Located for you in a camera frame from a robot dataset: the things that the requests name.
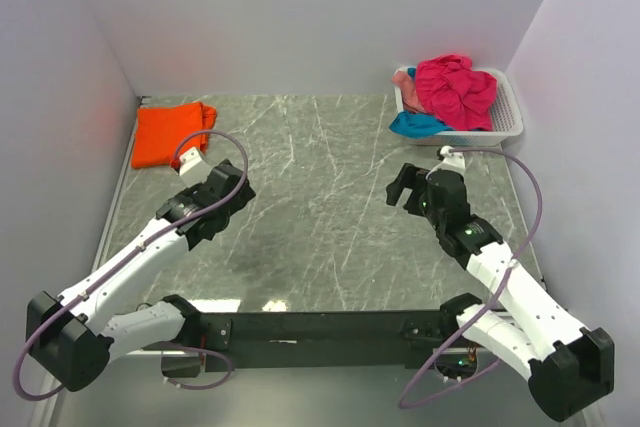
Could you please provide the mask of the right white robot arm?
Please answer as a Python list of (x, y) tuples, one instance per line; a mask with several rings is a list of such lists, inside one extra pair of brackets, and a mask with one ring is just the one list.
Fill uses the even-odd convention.
[(439, 334), (460, 346), (489, 350), (526, 382), (538, 407), (562, 422), (614, 390), (615, 344), (564, 310), (514, 257), (490, 223), (471, 211), (462, 157), (425, 170), (406, 163), (386, 187), (386, 202), (426, 218), (444, 252), (491, 293), (488, 302), (461, 295), (442, 305)]

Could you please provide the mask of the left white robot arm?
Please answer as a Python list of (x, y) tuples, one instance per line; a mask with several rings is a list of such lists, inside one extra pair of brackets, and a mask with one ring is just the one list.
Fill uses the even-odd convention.
[(170, 295), (140, 311), (118, 312), (128, 297), (177, 258), (224, 231), (255, 196), (248, 169), (229, 160), (167, 200), (125, 248), (58, 295), (38, 293), (27, 305), (23, 357), (31, 357), (76, 392), (114, 360), (156, 343), (199, 352), (201, 312)]

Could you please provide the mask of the magenta t shirt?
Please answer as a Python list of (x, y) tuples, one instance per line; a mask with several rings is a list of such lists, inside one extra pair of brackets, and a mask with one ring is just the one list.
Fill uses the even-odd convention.
[(420, 62), (414, 84), (422, 107), (456, 131), (491, 131), (490, 108), (498, 81), (475, 70), (463, 55), (444, 55)]

